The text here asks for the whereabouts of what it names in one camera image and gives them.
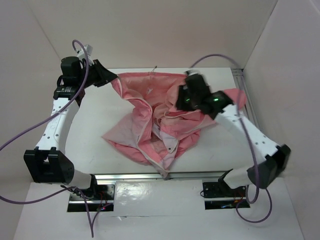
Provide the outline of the pink zip-up jacket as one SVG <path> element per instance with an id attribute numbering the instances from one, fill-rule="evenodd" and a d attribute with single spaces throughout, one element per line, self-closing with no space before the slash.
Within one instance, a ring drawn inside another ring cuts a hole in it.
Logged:
<path id="1" fill-rule="evenodd" d="M 197 144 L 201 130 L 215 124 L 198 110 L 176 109 L 184 79 L 178 73 L 127 72 L 111 82 L 133 110 L 103 139 L 130 160 L 152 165 L 164 178 L 174 160 Z"/>

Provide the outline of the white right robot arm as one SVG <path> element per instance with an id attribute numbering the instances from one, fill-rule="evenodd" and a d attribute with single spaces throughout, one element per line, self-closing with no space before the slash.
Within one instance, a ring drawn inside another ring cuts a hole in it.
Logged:
<path id="1" fill-rule="evenodd" d="M 199 111 L 223 126 L 238 141 L 248 144 L 253 166 L 231 169 L 219 178 L 218 190 L 230 196 L 236 188 L 255 185 L 268 186 L 286 169 L 291 149 L 279 145 L 262 133 L 240 112 L 240 102 L 233 101 L 225 92 L 211 92 L 204 76 L 187 71 L 184 84 L 178 88 L 175 103 L 178 110 Z"/>

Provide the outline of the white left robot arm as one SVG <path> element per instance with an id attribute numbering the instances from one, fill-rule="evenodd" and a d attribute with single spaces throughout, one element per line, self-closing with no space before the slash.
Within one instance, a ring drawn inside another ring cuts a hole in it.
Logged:
<path id="1" fill-rule="evenodd" d="M 76 170 L 67 158 L 67 137 L 85 88 L 102 87 L 118 76 L 97 59 L 69 56 L 61 60 L 60 67 L 62 75 L 53 93 L 51 119 L 35 148 L 26 150 L 23 159 L 34 182 L 78 187 L 86 199 L 92 200 L 99 193 L 97 181 L 93 175 Z"/>

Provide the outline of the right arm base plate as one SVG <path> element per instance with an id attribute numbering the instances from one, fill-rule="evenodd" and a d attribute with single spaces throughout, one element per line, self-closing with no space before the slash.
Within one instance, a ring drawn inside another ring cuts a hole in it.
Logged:
<path id="1" fill-rule="evenodd" d="M 200 196 L 204 199 L 205 210 L 226 210 L 250 208 L 246 200 L 246 187 L 222 190 L 218 182 L 203 182 Z"/>

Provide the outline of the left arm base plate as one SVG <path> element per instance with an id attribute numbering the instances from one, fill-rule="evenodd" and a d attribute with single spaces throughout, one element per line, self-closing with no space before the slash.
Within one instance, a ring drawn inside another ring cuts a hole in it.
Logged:
<path id="1" fill-rule="evenodd" d="M 107 182 L 106 184 L 99 184 L 98 191 L 93 196 L 86 197 L 89 212 L 113 212 L 114 211 L 114 197 L 116 184 L 114 182 Z M 85 200 L 80 193 L 70 193 L 68 205 L 68 213 L 82 213 L 86 212 Z"/>

